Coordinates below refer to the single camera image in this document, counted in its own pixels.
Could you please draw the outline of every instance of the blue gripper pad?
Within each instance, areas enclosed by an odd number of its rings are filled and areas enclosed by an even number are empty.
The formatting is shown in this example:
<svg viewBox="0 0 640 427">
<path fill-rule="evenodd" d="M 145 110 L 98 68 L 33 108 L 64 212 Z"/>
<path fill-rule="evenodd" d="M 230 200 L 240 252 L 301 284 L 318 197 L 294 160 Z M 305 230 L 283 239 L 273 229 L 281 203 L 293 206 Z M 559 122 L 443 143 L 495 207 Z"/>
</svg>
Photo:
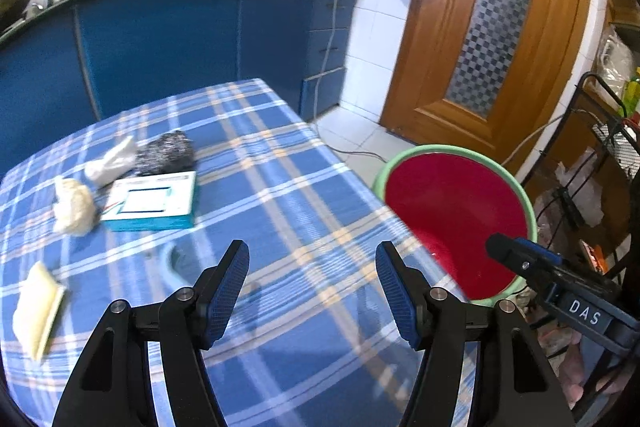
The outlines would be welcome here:
<svg viewBox="0 0 640 427">
<path fill-rule="evenodd" d="M 249 248 L 242 243 L 229 263 L 207 308 L 207 328 L 204 336 L 208 343 L 213 344 L 220 340 L 225 333 L 247 272 L 249 272 Z"/>
<path fill-rule="evenodd" d="M 538 243 L 534 243 L 533 241 L 524 239 L 523 237 L 517 237 L 516 239 L 514 239 L 514 241 L 520 245 L 523 245 L 523 247 L 532 250 L 534 253 L 538 254 L 543 259 L 546 259 L 551 264 L 554 264 L 556 266 L 560 266 L 562 264 L 562 257 L 560 257 L 557 253 L 541 247 Z"/>
<path fill-rule="evenodd" d="M 396 264 L 399 261 L 404 266 L 404 262 L 393 246 L 392 249 L 386 249 L 384 243 L 378 245 L 376 248 L 376 271 L 400 336 L 416 349 L 420 344 L 421 337 L 416 327 L 415 305 L 390 256 L 397 256 Z"/>
</svg>

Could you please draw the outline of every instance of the box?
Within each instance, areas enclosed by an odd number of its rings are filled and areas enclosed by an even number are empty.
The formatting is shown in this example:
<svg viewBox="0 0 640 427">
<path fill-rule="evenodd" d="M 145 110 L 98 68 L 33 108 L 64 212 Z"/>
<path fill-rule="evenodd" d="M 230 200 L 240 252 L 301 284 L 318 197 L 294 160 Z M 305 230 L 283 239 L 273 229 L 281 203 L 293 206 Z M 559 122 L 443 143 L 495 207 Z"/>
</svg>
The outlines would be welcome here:
<svg viewBox="0 0 640 427">
<path fill-rule="evenodd" d="M 116 180 L 100 220 L 115 232 L 190 229 L 195 189 L 194 171 Z"/>
</svg>

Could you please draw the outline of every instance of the tablecloth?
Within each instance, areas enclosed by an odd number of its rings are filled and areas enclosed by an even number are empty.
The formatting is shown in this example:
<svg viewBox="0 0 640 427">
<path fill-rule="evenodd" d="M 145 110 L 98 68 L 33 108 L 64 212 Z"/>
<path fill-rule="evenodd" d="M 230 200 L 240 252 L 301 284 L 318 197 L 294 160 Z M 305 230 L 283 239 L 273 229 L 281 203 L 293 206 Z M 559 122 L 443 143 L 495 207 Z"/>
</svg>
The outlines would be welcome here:
<svg viewBox="0 0 640 427">
<path fill-rule="evenodd" d="M 176 128 L 196 149 L 193 229 L 52 231 L 54 176 L 86 182 L 84 163 L 123 137 L 144 143 Z M 98 206 L 104 199 L 96 194 Z M 158 266 L 167 241 L 196 266 L 190 282 L 233 239 L 249 245 L 249 274 L 226 333 L 203 353 L 230 426 L 398 424 L 422 354 L 399 337 L 383 296 L 374 266 L 380 241 L 393 241 L 431 284 L 459 294 L 398 217 L 258 79 L 125 111 L 33 155 L 0 185 L 0 232 L 4 370 L 17 404 L 44 426 L 108 304 L 170 294 Z M 22 352 L 12 330 L 20 282 L 38 260 L 68 288 L 42 364 Z M 171 426 L 158 343 L 149 344 L 149 360 L 158 421 Z M 456 426 L 466 425 L 474 360 L 469 349 Z"/>
</svg>

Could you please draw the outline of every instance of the tile floor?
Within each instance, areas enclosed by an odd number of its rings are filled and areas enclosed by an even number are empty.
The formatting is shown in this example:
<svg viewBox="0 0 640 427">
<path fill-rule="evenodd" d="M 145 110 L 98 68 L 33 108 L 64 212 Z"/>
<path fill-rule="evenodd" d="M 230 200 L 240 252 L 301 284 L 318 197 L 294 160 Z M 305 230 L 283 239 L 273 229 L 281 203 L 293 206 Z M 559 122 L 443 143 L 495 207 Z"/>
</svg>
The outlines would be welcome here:
<svg viewBox="0 0 640 427">
<path fill-rule="evenodd" d="M 335 107 L 318 118 L 320 137 L 343 151 L 367 151 L 390 160 L 414 144 L 389 134 L 384 127 L 343 107 Z M 369 187 L 383 163 L 373 156 L 336 153 Z"/>
</svg>

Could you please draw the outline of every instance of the wok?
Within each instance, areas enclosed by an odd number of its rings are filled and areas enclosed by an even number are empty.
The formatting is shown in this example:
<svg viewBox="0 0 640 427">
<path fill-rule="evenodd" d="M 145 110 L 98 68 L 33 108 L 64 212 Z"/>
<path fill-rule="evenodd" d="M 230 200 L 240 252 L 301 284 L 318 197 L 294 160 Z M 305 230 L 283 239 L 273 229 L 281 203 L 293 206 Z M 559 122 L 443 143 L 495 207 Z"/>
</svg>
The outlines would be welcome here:
<svg viewBox="0 0 640 427">
<path fill-rule="evenodd" d="M 30 0 L 0 0 L 0 32 L 22 17 Z"/>
</svg>

